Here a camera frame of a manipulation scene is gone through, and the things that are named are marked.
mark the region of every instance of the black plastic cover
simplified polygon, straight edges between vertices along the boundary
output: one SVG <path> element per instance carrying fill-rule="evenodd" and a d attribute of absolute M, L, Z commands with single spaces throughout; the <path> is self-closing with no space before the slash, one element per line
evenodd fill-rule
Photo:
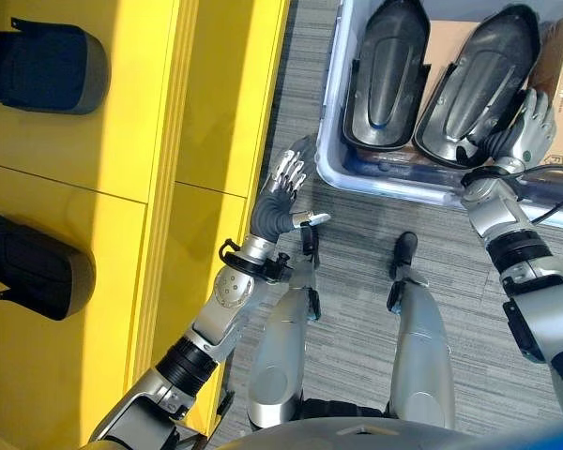
<path fill-rule="evenodd" d="M 384 414 L 375 408 L 358 406 L 355 403 L 348 403 L 346 401 L 325 401 L 318 398 L 305 400 L 302 403 L 299 419 L 319 417 L 384 417 Z"/>
<path fill-rule="evenodd" d="M 169 383 L 195 397 L 208 381 L 217 363 L 186 337 L 182 337 L 156 365 Z"/>
<path fill-rule="evenodd" d="M 99 41 L 74 25 L 11 19 L 0 31 L 0 102 L 26 111 L 85 114 L 106 94 L 109 68 Z"/>
<path fill-rule="evenodd" d="M 504 128 L 540 55 L 538 17 L 506 7 L 482 22 L 437 85 L 415 132 L 415 145 L 436 162 L 470 169 L 488 159 L 480 143 Z"/>
<path fill-rule="evenodd" d="M 387 0 L 369 19 L 344 111 L 349 143 L 388 152 L 411 140 L 430 71 L 423 65 L 429 35 L 419 0 Z"/>
<path fill-rule="evenodd" d="M 508 319 L 509 330 L 522 355 L 533 363 L 544 363 L 544 355 L 517 304 L 509 300 L 503 303 L 503 310 Z"/>
<path fill-rule="evenodd" d="M 0 216 L 0 282 L 9 287 L 0 299 L 59 321 L 87 303 L 94 281 L 84 253 Z"/>
<path fill-rule="evenodd" d="M 518 263 L 553 256 L 537 232 L 520 230 L 497 237 L 486 248 L 498 273 Z"/>

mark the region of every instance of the robot forearm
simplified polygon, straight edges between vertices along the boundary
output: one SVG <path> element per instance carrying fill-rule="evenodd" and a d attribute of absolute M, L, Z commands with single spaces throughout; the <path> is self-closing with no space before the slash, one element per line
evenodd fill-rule
<path fill-rule="evenodd" d="M 462 203 L 509 296 L 510 331 L 525 357 L 548 364 L 563 410 L 563 264 L 503 180 L 473 182 Z"/>

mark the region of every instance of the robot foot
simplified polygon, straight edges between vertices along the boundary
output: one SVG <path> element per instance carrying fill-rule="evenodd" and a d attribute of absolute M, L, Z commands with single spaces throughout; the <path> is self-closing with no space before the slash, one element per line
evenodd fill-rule
<path fill-rule="evenodd" d="M 404 232 L 394 244 L 394 258 L 390 266 L 389 274 L 396 279 L 396 270 L 402 265 L 411 265 L 413 256 L 417 251 L 417 235 L 413 232 Z"/>

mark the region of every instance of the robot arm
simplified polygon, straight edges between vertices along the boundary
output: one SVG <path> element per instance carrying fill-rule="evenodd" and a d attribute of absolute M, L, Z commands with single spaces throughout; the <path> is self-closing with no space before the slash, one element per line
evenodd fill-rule
<path fill-rule="evenodd" d="M 530 89 L 514 125 L 484 143 L 495 165 L 465 177 L 462 204 L 510 299 L 503 306 L 510 331 L 525 357 L 549 366 L 563 410 L 563 264 L 500 176 L 539 164 L 554 135 L 548 98 Z"/>
<path fill-rule="evenodd" d="M 305 161 L 313 160 L 314 149 L 314 136 L 308 136 L 281 155 L 254 206 L 250 234 L 241 247 L 231 240 L 221 247 L 226 265 L 205 306 L 183 337 L 102 420 L 90 438 L 96 448 L 104 441 L 131 450 L 175 448 L 171 419 L 186 415 L 213 370 L 234 349 L 267 284 L 287 278 L 291 270 L 287 255 L 272 259 L 280 234 L 329 219 L 313 212 L 290 213 L 312 168 Z M 224 252 L 228 246 L 232 251 Z"/>

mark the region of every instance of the silver robot leg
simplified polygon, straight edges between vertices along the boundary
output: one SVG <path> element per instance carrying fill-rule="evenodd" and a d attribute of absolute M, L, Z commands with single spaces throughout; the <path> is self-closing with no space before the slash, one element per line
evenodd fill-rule
<path fill-rule="evenodd" d="M 395 267 L 388 309 L 401 316 L 389 412 L 403 420 L 454 428 L 450 348 L 428 282 L 409 264 Z"/>
<path fill-rule="evenodd" d="M 307 323 L 318 318 L 316 262 L 311 255 L 293 269 L 288 291 L 273 308 L 252 361 L 248 416 L 258 428 L 289 422 L 300 413 Z"/>

